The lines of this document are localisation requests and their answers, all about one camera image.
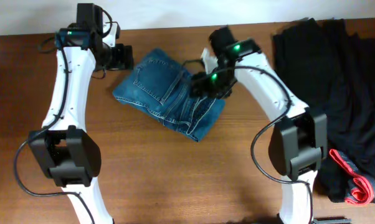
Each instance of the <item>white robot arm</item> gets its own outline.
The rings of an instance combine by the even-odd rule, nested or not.
[[[109,22],[103,22],[103,13]],[[118,23],[102,8],[78,4],[77,22],[55,35],[57,75],[43,129],[31,132],[27,140],[44,174],[69,196],[80,223],[84,224],[114,223],[99,189],[100,150],[86,133],[85,106],[94,71],[133,68],[131,46],[115,42],[119,33]],[[27,193],[40,197],[64,195],[26,190],[19,180],[16,162],[17,182]]]
[[[210,56],[209,51],[204,49],[202,62],[206,72],[193,78],[192,92],[225,98],[231,94],[234,83],[239,82],[258,101],[268,119],[275,121],[269,156],[282,175],[281,179],[271,177],[259,166],[254,155],[255,139],[252,158],[268,178],[284,183],[278,222],[350,223],[351,220],[313,219],[313,183],[320,162],[327,153],[326,115],[321,111],[311,111],[288,89],[254,40],[238,42],[228,27],[214,31],[209,40],[216,57]]]

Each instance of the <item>jeans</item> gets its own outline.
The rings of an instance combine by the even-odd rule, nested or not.
[[[190,96],[192,75],[160,49],[150,52],[113,91],[122,104],[200,141],[217,121],[224,100]]]

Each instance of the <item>wooden table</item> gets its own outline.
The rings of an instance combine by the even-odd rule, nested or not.
[[[232,26],[237,39],[255,38],[272,59],[271,35],[290,23]],[[133,46],[135,61],[159,47],[182,62],[198,58],[217,27],[125,30],[120,42]],[[347,21],[349,33],[375,38],[375,19]],[[49,35],[0,37],[0,223],[78,223],[67,197],[25,194],[12,174],[12,159],[28,132],[39,129],[54,87],[55,55],[36,45]],[[208,136],[196,143],[112,97],[129,72],[108,72],[90,84],[86,124],[102,151],[100,188],[116,223],[225,223],[278,213],[281,186],[264,177],[250,158],[254,134],[267,124],[257,102],[240,85]],[[267,148],[271,132],[257,145],[257,157],[271,174]],[[60,190],[44,177],[30,150],[19,159],[23,181],[36,192]],[[331,203],[315,194],[315,217],[346,216],[375,223],[375,205]]]

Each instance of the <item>black cable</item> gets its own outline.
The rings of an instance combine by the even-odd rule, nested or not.
[[[205,77],[198,78],[197,80],[195,80],[195,82],[197,82],[199,80],[207,79],[207,78],[213,76],[213,74],[215,74],[215,73],[226,72],[226,71],[229,71],[229,70],[236,70],[236,69],[256,70],[256,71],[260,72],[261,74],[267,75],[268,77],[270,77],[272,80],[274,80],[276,82],[276,84],[280,87],[280,89],[283,91],[284,95],[287,98],[286,110],[279,117],[277,117],[276,119],[274,119],[273,121],[268,123],[265,127],[263,127],[253,138],[252,143],[251,143],[251,147],[250,147],[251,158],[252,158],[255,166],[258,168],[258,170],[261,171],[261,173],[263,175],[265,175],[266,177],[268,177],[270,180],[272,180],[274,182],[277,182],[279,184],[304,184],[306,186],[306,189],[308,190],[308,194],[310,196],[310,210],[311,210],[310,221],[308,223],[311,224],[312,218],[313,218],[313,196],[312,196],[310,184],[308,182],[303,181],[303,180],[286,181],[286,180],[280,180],[280,179],[277,179],[275,177],[272,177],[270,174],[268,174],[266,171],[264,171],[262,169],[262,167],[258,163],[257,159],[255,158],[255,154],[254,154],[254,146],[255,146],[255,143],[257,142],[258,138],[261,137],[261,135],[264,132],[266,132],[266,130],[268,128],[272,127],[275,123],[279,122],[282,118],[284,118],[287,115],[287,113],[290,111],[290,108],[292,107],[292,100],[290,98],[290,95],[288,94],[287,89],[283,86],[281,81],[278,80],[277,78],[275,78],[270,73],[268,73],[266,70],[263,70],[261,68],[251,67],[251,66],[235,66],[235,67],[227,67],[227,68],[222,68],[222,69],[216,70],[216,71],[212,72],[211,74],[207,74]]]
[[[107,74],[106,68],[103,68],[103,75],[101,77],[96,77],[96,76],[92,75],[91,78],[94,78],[94,79],[104,79],[104,78],[106,78],[106,74]]]
[[[110,21],[110,28],[102,35],[102,38],[105,38],[110,33],[110,31],[112,31],[113,19],[106,10],[102,9],[102,11],[106,14],[108,20]]]
[[[70,43],[72,47],[81,47],[81,45],[78,45],[74,41],[70,40],[68,35],[64,37],[64,40],[66,41],[66,43]]]
[[[185,65],[188,63],[200,63],[203,66],[203,68],[205,68],[204,62],[201,59],[186,60],[182,63],[182,67],[185,67]]]
[[[95,224],[95,220],[93,219],[92,213],[90,212],[87,204],[83,201],[83,198],[80,196],[80,194],[78,194],[76,192],[55,192],[55,193],[44,193],[44,194],[32,192],[21,182],[21,179],[19,177],[19,173],[17,171],[17,159],[19,158],[19,155],[20,155],[21,151],[23,150],[23,148],[28,143],[34,141],[41,134],[43,134],[44,132],[49,130],[53,125],[55,125],[56,122],[58,122],[58,120],[61,118],[60,116],[62,115],[64,107],[65,107],[65,102],[66,102],[66,99],[67,99],[67,88],[68,88],[68,85],[69,85],[69,73],[70,73],[70,71],[69,71],[69,66],[68,66],[68,63],[67,63],[66,56],[65,56],[65,52],[64,52],[64,49],[63,49],[63,43],[62,43],[62,41],[60,39],[60,36],[58,34],[57,34],[56,38],[60,43],[60,51],[62,52],[62,56],[63,56],[63,60],[64,60],[64,67],[65,67],[65,69],[64,69],[65,82],[64,82],[64,92],[63,92],[62,104],[60,105],[60,109],[59,109],[58,114],[54,114],[55,119],[48,126],[42,128],[37,134],[35,134],[34,136],[25,140],[20,145],[19,149],[16,151],[16,155],[14,156],[13,173],[14,173],[14,177],[17,181],[17,184],[20,186],[20,188],[31,196],[35,196],[35,197],[52,197],[52,196],[59,196],[59,195],[74,195],[74,196],[76,196],[81,201],[82,205],[84,206],[84,208],[88,212],[88,215],[89,215],[89,217],[92,221],[92,224]]]
[[[55,37],[49,37],[48,39],[42,41],[42,43],[40,43],[38,45],[38,52],[42,53],[42,54],[50,54],[50,53],[54,52],[57,49],[56,47],[53,47],[49,50],[43,49],[45,44],[49,43],[49,41],[54,40],[54,39],[55,39]]]

